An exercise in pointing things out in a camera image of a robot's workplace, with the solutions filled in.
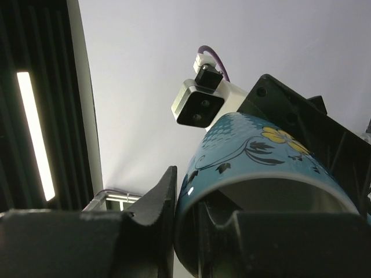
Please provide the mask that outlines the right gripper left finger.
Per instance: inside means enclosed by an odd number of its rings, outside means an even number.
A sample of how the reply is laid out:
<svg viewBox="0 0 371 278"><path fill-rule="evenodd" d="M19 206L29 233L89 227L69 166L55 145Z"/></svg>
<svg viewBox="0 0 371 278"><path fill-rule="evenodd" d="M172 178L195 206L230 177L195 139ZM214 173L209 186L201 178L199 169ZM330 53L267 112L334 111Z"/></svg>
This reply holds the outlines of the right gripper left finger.
<svg viewBox="0 0 371 278"><path fill-rule="evenodd" d="M2 277L172 277L177 167L124 211L1 214Z"/></svg>

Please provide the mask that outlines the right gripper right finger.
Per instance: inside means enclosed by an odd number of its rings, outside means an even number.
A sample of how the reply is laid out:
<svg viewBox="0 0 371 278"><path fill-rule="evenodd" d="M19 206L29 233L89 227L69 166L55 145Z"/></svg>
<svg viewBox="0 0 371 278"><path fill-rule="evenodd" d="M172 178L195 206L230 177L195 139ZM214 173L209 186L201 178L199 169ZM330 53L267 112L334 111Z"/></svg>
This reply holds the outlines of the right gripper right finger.
<svg viewBox="0 0 371 278"><path fill-rule="evenodd" d="M347 213L198 207L200 277L369 277L370 225Z"/></svg>

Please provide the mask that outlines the light blue floral mug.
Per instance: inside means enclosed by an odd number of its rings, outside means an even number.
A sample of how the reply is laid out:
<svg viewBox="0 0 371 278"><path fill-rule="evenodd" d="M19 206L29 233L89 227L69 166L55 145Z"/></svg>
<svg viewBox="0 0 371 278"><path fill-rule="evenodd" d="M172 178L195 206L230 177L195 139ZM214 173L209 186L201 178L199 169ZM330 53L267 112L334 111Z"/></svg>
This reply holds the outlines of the light blue floral mug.
<svg viewBox="0 0 371 278"><path fill-rule="evenodd" d="M190 161L176 208L174 249L198 273L198 207L249 213L347 213L363 218L327 169L271 122L242 113L222 116Z"/></svg>

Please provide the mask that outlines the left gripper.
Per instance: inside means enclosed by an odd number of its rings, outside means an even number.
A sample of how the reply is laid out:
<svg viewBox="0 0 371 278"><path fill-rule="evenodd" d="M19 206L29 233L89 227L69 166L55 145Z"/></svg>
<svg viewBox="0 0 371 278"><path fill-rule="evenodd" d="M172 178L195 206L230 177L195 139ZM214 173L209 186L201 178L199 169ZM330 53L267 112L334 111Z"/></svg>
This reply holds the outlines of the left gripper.
<svg viewBox="0 0 371 278"><path fill-rule="evenodd" d="M239 109L268 120L303 144L353 202L370 201L370 144L330 118L321 96L306 99L264 74Z"/></svg>

